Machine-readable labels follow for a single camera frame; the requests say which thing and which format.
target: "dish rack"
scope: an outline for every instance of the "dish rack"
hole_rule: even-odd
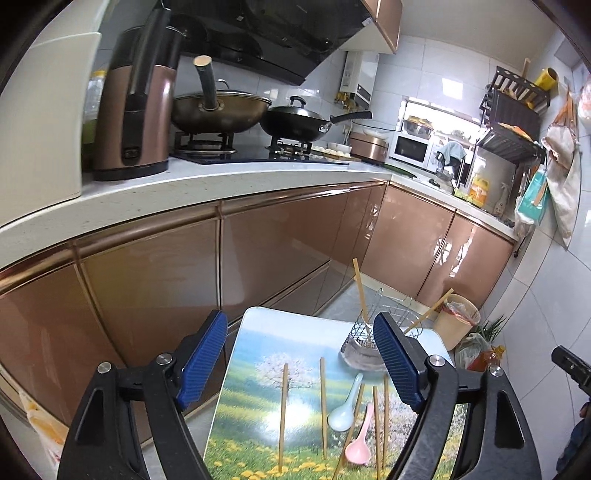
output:
[[[410,308],[412,297],[406,297],[402,301],[388,299],[384,302],[384,291],[380,288],[374,295],[373,301],[368,306],[368,323],[363,321],[362,313],[357,316],[353,328],[340,348],[340,355],[350,367],[372,372],[385,372],[386,366],[378,352],[374,340],[374,320],[379,313],[388,312],[404,331],[413,322],[419,319],[420,315]],[[423,331],[423,326],[413,328],[408,336],[417,338]]]

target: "pink spoon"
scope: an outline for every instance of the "pink spoon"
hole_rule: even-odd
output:
[[[374,417],[374,408],[371,403],[368,403],[365,409],[365,420],[361,425],[361,430],[357,438],[352,441],[345,449],[346,459],[357,465],[364,465],[369,462],[371,458],[371,452],[368,446],[365,444],[365,436],[367,435],[369,424]]]

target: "towel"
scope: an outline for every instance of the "towel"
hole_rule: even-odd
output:
[[[439,151],[445,158],[444,166],[451,163],[452,157],[461,161],[466,156],[466,150],[458,142],[447,142]]]

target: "bronze cabinet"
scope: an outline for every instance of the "bronze cabinet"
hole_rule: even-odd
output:
[[[324,278],[316,310],[328,302],[345,283],[347,267],[353,260],[353,249],[361,229],[371,189],[354,190],[347,194],[347,202],[331,254],[329,269]]]
[[[366,275],[416,297],[452,222],[453,212],[388,187],[367,254]]]
[[[68,265],[0,297],[0,362],[51,414],[69,424],[97,365],[123,366],[75,267]]]
[[[82,260],[102,321],[130,365],[196,332],[217,302],[217,230],[209,219]]]
[[[430,306],[453,288],[482,307],[512,248],[507,240],[456,215],[416,299]]]
[[[221,293],[229,320],[329,260],[346,200],[346,194],[339,193],[223,217]]]

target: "pot handle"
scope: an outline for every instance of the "pot handle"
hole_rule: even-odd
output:
[[[290,105],[293,105],[296,100],[301,103],[302,107],[306,104],[306,101],[302,97],[294,95],[290,97]]]
[[[213,76],[212,58],[207,55],[195,57],[193,65],[201,80],[203,108],[209,112],[217,110],[216,79]]]
[[[371,120],[372,119],[372,112],[371,110],[363,110],[361,112],[352,112],[346,113],[344,115],[338,116],[330,116],[330,123],[332,124],[339,124],[341,122],[346,122],[347,120]]]

